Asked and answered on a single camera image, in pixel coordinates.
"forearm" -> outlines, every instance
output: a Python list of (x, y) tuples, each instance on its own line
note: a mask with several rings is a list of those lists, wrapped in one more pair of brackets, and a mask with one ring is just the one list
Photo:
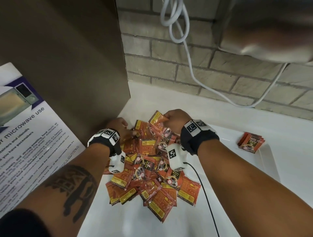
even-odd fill
[(52, 237), (77, 236), (95, 197), (110, 150), (92, 144), (29, 194), (17, 208), (36, 213)]
[(218, 140), (203, 142), (201, 165), (242, 237), (313, 236), (313, 210)]

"coiled white cord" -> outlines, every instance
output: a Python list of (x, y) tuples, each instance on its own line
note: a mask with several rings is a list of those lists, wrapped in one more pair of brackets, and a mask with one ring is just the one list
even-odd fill
[[(259, 104), (263, 99), (264, 97), (267, 95), (267, 93), (271, 90), (271, 88), (275, 85), (275, 83), (277, 82), (277, 80), (279, 79), (280, 75), (282, 74), (282, 72), (284, 71), (284, 69), (286, 68), (287, 66), (287, 63), (284, 63), (278, 74), (276, 75), (276, 77), (274, 78), (274, 80), (272, 81), (272, 83), (269, 85), (269, 87), (266, 89), (266, 91), (263, 93), (263, 95), (260, 97), (260, 99), (258, 99), (258, 101), (256, 101), (255, 103), (251, 104), (251, 105), (240, 105), (240, 104), (236, 104), (234, 103), (233, 101), (231, 101), (230, 99), (228, 99), (225, 95), (223, 95), (222, 93), (212, 89), (212, 88), (209, 88), (208, 86), (202, 84), (200, 81), (198, 81), (194, 74), (193, 74), (193, 70), (192, 70), (192, 64), (191, 64), (191, 58), (190, 58), (190, 54), (189, 54), (189, 50), (188, 50), (188, 46), (187, 46), (187, 43), (186, 43), (186, 38), (188, 36), (188, 33), (189, 33), (189, 28), (190, 28), (190, 23), (189, 23), (189, 16), (188, 16), (188, 13), (187, 13), (187, 9), (185, 7), (185, 4), (183, 2), (183, 0), (171, 0), (171, 8), (172, 8), (172, 11), (171, 11), (171, 16), (168, 20), (165, 20), (165, 13), (166, 13), (166, 9), (167, 9), (167, 6), (169, 4), (170, 0), (164, 0), (164, 3), (163, 3), (163, 7), (162, 7), (162, 10), (161, 10), (161, 24), (163, 26), (168, 26), (168, 31), (170, 33), (170, 37), (171, 37), (171, 40), (174, 42), (174, 43), (181, 43), (183, 42), (184, 44), (184, 47), (185, 47), (185, 51), (186, 51), (186, 54), (187, 54), (187, 58), (188, 58), (188, 64), (189, 64), (189, 69), (190, 69), (190, 74), (191, 74), (191, 77), (193, 78), (193, 80), (199, 84), (200, 86), (206, 88), (207, 90), (209, 91), (212, 91), (213, 93), (223, 97), (226, 101), (228, 101), (229, 103), (231, 103), (232, 105), (236, 106), (236, 107), (240, 107), (240, 108), (251, 108), (251, 107), (255, 107), (257, 104)], [(180, 15), (183, 15), (184, 18), (185, 18), (185, 22), (186, 22), (186, 28), (185, 28), (185, 33), (183, 33), (182, 31), (182, 28), (179, 24), (179, 22), (177, 21), (178, 17)], [(181, 38), (180, 39), (176, 39), (174, 36), (173, 36), (173, 31), (172, 31), (172, 25), (173, 24), (176, 24), (177, 25), (177, 28), (180, 32), (180, 35), (181, 35)]]

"microwave picture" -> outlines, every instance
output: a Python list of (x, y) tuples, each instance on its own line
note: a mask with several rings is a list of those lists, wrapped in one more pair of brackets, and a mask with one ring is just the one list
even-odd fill
[(21, 83), (0, 95), (0, 126), (38, 101), (32, 91)]

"black wrist strap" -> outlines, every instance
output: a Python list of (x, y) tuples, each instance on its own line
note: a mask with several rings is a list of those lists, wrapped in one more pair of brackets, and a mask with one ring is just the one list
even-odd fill
[(94, 143), (100, 143), (110, 149), (109, 157), (120, 155), (122, 153), (120, 143), (120, 134), (115, 129), (104, 129), (98, 131), (88, 142), (88, 146)]
[(181, 143), (183, 148), (191, 155), (197, 155), (202, 142), (217, 139), (215, 130), (201, 120), (190, 120), (181, 131)]

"black panther tattoo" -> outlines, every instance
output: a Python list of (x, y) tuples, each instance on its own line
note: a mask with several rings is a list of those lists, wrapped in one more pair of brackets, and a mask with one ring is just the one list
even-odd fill
[(74, 203), (81, 203), (73, 217), (73, 223), (75, 223), (91, 205), (90, 199), (97, 191), (97, 182), (84, 168), (77, 165), (66, 165), (45, 182), (45, 187), (60, 189), (61, 193), (66, 192), (67, 200), (63, 205), (64, 216), (71, 213)]

